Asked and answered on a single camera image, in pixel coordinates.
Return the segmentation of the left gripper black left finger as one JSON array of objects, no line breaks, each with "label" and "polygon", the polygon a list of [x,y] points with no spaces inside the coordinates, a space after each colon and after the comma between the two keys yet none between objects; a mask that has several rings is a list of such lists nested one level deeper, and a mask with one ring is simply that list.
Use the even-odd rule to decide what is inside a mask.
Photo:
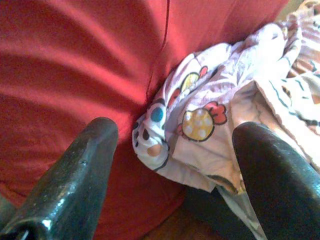
[{"label": "left gripper black left finger", "polygon": [[106,198],[116,123],[92,120],[1,230],[3,240],[91,240]]}]

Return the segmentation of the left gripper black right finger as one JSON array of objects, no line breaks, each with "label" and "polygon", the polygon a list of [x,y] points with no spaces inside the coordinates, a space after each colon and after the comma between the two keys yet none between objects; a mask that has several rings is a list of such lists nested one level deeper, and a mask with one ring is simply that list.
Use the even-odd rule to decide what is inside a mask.
[{"label": "left gripper black right finger", "polygon": [[232,133],[246,192],[269,240],[320,238],[320,175],[262,124]]}]

